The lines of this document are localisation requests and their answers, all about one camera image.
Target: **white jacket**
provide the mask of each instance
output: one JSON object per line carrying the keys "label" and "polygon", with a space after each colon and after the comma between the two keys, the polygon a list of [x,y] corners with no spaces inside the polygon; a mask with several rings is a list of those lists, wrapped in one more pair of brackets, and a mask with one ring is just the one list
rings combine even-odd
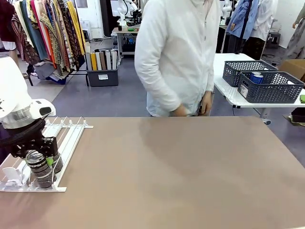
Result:
{"label": "white jacket", "polygon": [[169,116],[183,104],[195,114],[214,88],[219,0],[149,0],[136,40],[135,69],[147,110]]}
{"label": "white jacket", "polygon": [[257,37],[263,41],[267,40],[274,14],[277,9],[278,0],[260,0],[254,28],[251,37]]}

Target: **person's hand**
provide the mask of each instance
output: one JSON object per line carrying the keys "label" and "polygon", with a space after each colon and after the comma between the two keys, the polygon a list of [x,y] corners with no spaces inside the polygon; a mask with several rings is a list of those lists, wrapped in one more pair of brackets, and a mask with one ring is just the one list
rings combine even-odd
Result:
{"label": "person's hand", "polygon": [[212,108],[212,92],[205,92],[204,96],[202,98],[201,102],[201,113],[199,116],[207,115],[209,114],[211,108]]}
{"label": "person's hand", "polygon": [[176,117],[187,116],[186,108],[182,104],[176,110],[174,110],[173,113]]}
{"label": "person's hand", "polygon": [[231,31],[233,31],[234,27],[235,27],[235,24],[232,23],[232,25],[230,27]]}

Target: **fabric pile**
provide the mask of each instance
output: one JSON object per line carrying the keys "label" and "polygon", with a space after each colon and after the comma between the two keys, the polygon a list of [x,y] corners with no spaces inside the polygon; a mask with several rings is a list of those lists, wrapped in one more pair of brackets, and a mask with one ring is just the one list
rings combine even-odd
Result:
{"label": "fabric pile", "polygon": [[49,62],[49,78],[64,80],[84,64],[84,35],[76,10],[65,0],[18,0],[11,25],[22,60],[35,65]]}

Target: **light blue shirt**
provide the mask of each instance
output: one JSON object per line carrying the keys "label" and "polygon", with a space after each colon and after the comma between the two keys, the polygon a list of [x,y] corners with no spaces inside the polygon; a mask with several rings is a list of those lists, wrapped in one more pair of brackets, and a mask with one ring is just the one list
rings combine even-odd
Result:
{"label": "light blue shirt", "polygon": [[[240,0],[232,17],[230,20],[230,23],[227,27],[227,33],[230,33],[232,35],[235,35],[236,37],[240,37],[242,33],[242,28],[244,24],[244,18],[249,5],[249,0]],[[244,31],[244,37],[243,39],[248,40],[250,37],[250,34],[252,32],[252,29],[254,27],[255,18],[257,15],[257,9],[258,9],[258,0],[252,1],[252,6],[249,13],[248,22],[246,25],[246,29]],[[233,31],[231,31],[231,25],[235,24],[235,27]]]}

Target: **white wire dish rack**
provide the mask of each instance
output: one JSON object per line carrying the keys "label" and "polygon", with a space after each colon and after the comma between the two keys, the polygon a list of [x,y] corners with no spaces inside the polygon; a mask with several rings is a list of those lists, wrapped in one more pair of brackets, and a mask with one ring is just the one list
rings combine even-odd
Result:
{"label": "white wire dish rack", "polygon": [[53,175],[52,186],[49,189],[39,187],[36,179],[32,176],[31,168],[21,158],[13,158],[11,155],[2,164],[7,164],[8,160],[12,161],[10,167],[4,167],[2,181],[0,181],[0,191],[2,192],[65,192],[66,187],[60,187],[59,183],[68,166],[68,163],[74,153],[74,149],[85,128],[93,128],[88,125],[83,117],[80,117],[77,123],[69,117],[56,117],[54,121],[46,120],[43,136],[56,137],[58,143],[58,152],[62,159],[63,167],[55,176]]}

